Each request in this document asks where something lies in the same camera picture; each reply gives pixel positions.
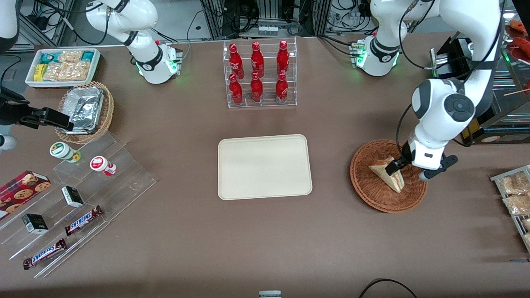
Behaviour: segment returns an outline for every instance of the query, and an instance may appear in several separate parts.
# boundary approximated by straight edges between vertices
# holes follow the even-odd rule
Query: snickers bar
[[[61,250],[66,250],[66,242],[63,238],[61,238],[59,242],[55,243],[54,245],[34,255],[33,258],[27,258],[26,260],[24,260],[24,263],[22,264],[24,266],[24,270],[30,269],[31,267],[35,266],[38,262],[51,257],[56,252],[59,252]]]
[[[83,215],[80,219],[72,223],[71,225],[65,227],[66,235],[70,236],[74,231],[81,229],[82,227],[86,226],[89,222],[94,220],[98,215],[102,214],[103,210],[101,210],[101,207],[99,205],[96,206],[96,208],[90,210],[87,214]]]

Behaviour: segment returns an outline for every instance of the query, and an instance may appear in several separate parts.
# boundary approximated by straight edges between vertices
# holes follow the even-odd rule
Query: small box
[[[63,197],[65,197],[66,203],[68,205],[76,208],[83,207],[84,202],[81,198],[81,195],[79,195],[79,191],[77,191],[77,189],[71,186],[65,186],[61,188],[61,191],[63,192]]]
[[[51,186],[48,177],[24,171],[0,186],[0,220]]]
[[[46,226],[42,215],[27,213],[22,217],[22,221],[30,233],[44,234],[48,232],[48,227]]]

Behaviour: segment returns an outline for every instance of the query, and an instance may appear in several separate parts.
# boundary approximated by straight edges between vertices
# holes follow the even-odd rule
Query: small jar
[[[116,165],[112,164],[102,156],[96,156],[90,162],[90,168],[96,172],[102,172],[107,176],[116,174]]]
[[[70,163],[78,162],[81,159],[81,152],[70,148],[64,142],[56,142],[50,147],[50,155]]]

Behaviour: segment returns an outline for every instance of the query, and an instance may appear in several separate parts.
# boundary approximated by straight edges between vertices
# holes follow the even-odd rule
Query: white plastic tray
[[[92,57],[92,61],[90,62],[89,73],[86,76],[86,80],[84,81],[64,81],[64,82],[34,81],[33,75],[35,74],[35,68],[37,67],[37,64],[40,62],[42,54],[55,52],[55,51],[63,51],[63,50],[94,52],[94,56]],[[38,50],[35,53],[33,62],[31,63],[30,70],[28,71],[28,75],[26,76],[26,84],[33,88],[62,88],[62,87],[73,87],[73,86],[78,86],[81,84],[89,83],[92,81],[92,78],[94,77],[94,74],[96,73],[96,69],[98,67],[100,56],[101,56],[100,52],[94,48],[64,48],[64,49],[58,48],[58,49]]]
[[[303,135],[224,139],[218,159],[223,200],[305,196],[313,189]]]

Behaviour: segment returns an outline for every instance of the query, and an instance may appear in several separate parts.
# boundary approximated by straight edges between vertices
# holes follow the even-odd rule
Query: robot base
[[[182,51],[177,51],[167,45],[159,45],[162,49],[162,60],[154,67],[152,71],[141,69],[138,64],[138,70],[146,81],[151,84],[162,84],[174,75],[180,75],[182,66]]]
[[[398,62],[399,53],[396,53],[393,61],[379,61],[379,58],[375,56],[370,49],[370,43],[373,39],[373,36],[359,39],[357,43],[350,46],[350,53],[355,55],[355,57],[351,58],[351,64],[353,68],[360,68],[369,75],[384,76],[389,73],[392,67]]]

